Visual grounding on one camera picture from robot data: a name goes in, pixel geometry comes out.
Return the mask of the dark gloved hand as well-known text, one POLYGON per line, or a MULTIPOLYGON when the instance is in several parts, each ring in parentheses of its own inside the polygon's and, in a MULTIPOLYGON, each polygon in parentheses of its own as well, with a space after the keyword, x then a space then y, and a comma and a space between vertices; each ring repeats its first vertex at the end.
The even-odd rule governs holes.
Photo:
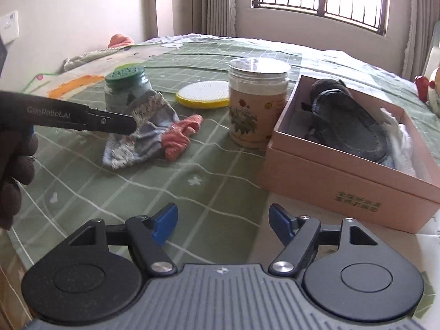
POLYGON ((1 131, 1 229, 9 230, 22 207, 19 183, 29 185, 35 176, 38 139, 34 128, 1 131))

